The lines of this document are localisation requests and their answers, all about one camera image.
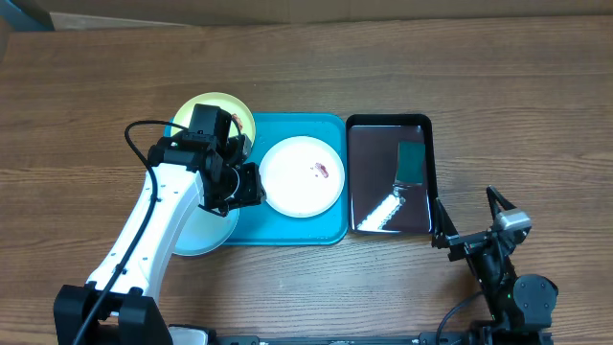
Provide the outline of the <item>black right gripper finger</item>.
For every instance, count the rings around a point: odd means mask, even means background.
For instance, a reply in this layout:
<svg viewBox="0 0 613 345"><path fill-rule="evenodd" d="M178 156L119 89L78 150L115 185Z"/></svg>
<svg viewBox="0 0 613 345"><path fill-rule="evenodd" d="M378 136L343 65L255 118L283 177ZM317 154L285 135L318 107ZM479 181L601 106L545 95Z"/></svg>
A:
<svg viewBox="0 0 613 345"><path fill-rule="evenodd" d="M442 201L437 197L435 200L432 246L451 248L460 243L459 238L460 236L454 223L446 212Z"/></svg>
<svg viewBox="0 0 613 345"><path fill-rule="evenodd" d="M508 201L493 185L487 186L486 193L493 224L514 224L516 220L516 206Z"/></svg>

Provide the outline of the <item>yellow-green plate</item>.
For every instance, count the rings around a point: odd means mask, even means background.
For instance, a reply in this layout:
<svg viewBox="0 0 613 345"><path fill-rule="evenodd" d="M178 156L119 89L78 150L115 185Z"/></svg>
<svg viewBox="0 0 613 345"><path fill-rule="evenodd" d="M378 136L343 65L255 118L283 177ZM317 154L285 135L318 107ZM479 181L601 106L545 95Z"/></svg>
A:
<svg viewBox="0 0 613 345"><path fill-rule="evenodd" d="M188 127L191 123L193 110L198 104L202 104L206 110L216 114L217 109L229 113L232 120L229 124L228 138L245 135L251 146L255 145L256 124L253 113L247 105L235 96L222 92L209 92L195 96L185 102L175 113L171 121L182 127Z"/></svg>

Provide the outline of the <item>white plate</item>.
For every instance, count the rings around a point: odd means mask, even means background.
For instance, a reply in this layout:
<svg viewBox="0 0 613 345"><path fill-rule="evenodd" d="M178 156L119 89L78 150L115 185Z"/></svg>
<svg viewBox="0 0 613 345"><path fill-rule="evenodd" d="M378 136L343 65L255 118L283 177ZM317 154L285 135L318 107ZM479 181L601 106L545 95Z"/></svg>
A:
<svg viewBox="0 0 613 345"><path fill-rule="evenodd" d="M310 218L328 210L340 197L345 170L327 143L294 136L274 145L260 163L267 203L292 218Z"/></svg>

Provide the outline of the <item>green sponge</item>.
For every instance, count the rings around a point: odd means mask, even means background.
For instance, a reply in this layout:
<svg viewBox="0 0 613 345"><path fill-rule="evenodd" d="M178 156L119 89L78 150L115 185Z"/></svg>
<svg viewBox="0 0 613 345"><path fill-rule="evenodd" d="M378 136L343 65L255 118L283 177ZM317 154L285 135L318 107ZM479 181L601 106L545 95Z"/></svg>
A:
<svg viewBox="0 0 613 345"><path fill-rule="evenodd" d="M395 183L399 185L422 185L425 144L400 141L397 146L397 172Z"/></svg>

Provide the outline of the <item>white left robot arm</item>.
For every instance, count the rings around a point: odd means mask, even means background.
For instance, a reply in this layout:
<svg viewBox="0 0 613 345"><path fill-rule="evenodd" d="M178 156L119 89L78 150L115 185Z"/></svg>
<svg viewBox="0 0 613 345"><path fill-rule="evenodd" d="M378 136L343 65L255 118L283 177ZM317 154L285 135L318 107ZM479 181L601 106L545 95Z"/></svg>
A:
<svg viewBox="0 0 613 345"><path fill-rule="evenodd" d="M195 210L218 219L265 198L259 167L247 162L244 135L163 137L142 160L143 190L119 238L81 286L54 302L60 344L208 344L213 333L169 326L158 307L180 233Z"/></svg>

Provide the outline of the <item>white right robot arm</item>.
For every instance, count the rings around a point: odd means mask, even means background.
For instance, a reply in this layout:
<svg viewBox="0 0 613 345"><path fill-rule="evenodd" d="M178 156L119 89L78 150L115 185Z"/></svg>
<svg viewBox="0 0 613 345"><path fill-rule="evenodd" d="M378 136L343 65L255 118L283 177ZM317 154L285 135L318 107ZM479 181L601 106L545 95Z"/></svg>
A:
<svg viewBox="0 0 613 345"><path fill-rule="evenodd" d="M493 186L487 187L492 225L485 231L462 236L443 203L437 200L432 245L449 250L451 262L464 260L480 290L450 310L434 333L435 344L551 344L546 330L552 325L558 288L535 274L519 276L511 254L529 235L532 220ZM490 320L470 323L463 333L446 333L448 320L462 308L483 297Z"/></svg>

